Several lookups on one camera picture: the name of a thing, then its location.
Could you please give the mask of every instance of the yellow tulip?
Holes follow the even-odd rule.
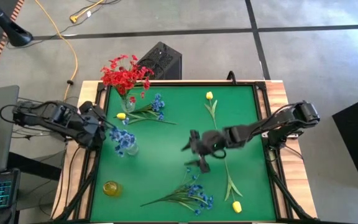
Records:
[[[241,212],[241,204],[240,202],[233,202],[233,209],[236,213]]]
[[[208,100],[212,100],[212,98],[214,98],[214,95],[212,95],[212,92],[211,92],[211,91],[209,91],[209,92],[206,93],[206,98],[207,98]]]
[[[125,119],[125,118],[126,118],[126,114],[125,114],[125,113],[119,113],[119,114],[117,114],[117,118],[118,118],[118,119]]]

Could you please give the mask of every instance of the green tabletop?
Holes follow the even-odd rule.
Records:
[[[140,93],[141,89],[131,93]],[[126,127],[117,118],[122,112],[121,99],[112,90],[108,102],[108,120],[120,129],[134,133],[140,147],[136,156],[119,157],[114,152],[116,142],[105,140],[99,162],[98,176],[91,210],[92,222],[202,222],[202,221],[272,221],[275,213],[272,192],[265,166],[260,137],[253,138],[242,149],[227,150],[227,164],[231,177],[243,194],[236,200],[242,212],[232,209],[232,196],[224,201],[227,187],[226,170],[222,159],[206,157],[211,172],[200,174],[192,167],[191,174],[200,174],[197,183],[207,195],[214,196],[211,210],[202,210],[196,216],[191,210],[170,202],[158,202],[140,207],[172,192],[186,172],[184,162],[196,158],[190,150],[181,152],[190,136],[190,130],[201,133],[214,129],[204,104],[209,104],[206,92],[212,91],[217,100],[216,124],[226,126],[257,121],[254,94],[251,86],[152,86],[145,98],[137,97],[136,108],[149,104],[156,93],[165,102],[165,120],[177,124],[141,121]],[[116,181],[124,187],[120,197],[103,193],[103,184]]]

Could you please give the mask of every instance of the red flower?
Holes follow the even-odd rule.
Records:
[[[143,87],[145,90],[148,90],[150,88],[150,82],[148,77],[146,77],[146,81],[143,83]]]
[[[150,88],[149,78],[146,77],[146,74],[154,74],[154,72],[146,67],[140,68],[139,65],[136,65],[137,57],[132,55],[131,61],[129,61],[131,67],[127,70],[125,67],[121,66],[118,68],[118,71],[115,71],[117,68],[118,62],[128,58],[127,55],[121,55],[113,60],[110,60],[110,68],[103,67],[101,72],[104,75],[101,77],[104,85],[113,86],[121,96],[126,96],[128,92],[135,86],[136,83],[143,84],[144,89],[148,90]]]

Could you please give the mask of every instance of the yellow cup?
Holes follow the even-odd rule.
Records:
[[[103,193],[108,196],[119,197],[122,193],[122,185],[115,181],[107,181],[103,185]]]

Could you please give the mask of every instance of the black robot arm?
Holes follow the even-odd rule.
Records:
[[[319,122],[320,118],[311,103],[299,102],[285,105],[270,117],[250,125],[226,127],[223,131],[210,130],[200,134],[190,131],[188,144],[182,149],[191,149],[199,155],[199,160],[187,162],[185,165],[200,166],[202,172],[209,172],[205,156],[211,155],[217,159],[226,156],[225,149],[243,147],[254,136],[268,132],[268,144],[272,148],[282,148],[287,137],[301,128],[310,128]]]
[[[87,101],[78,108],[61,101],[19,101],[12,109],[13,122],[19,126],[41,126],[73,138],[80,147],[97,150],[106,139],[104,111]]]

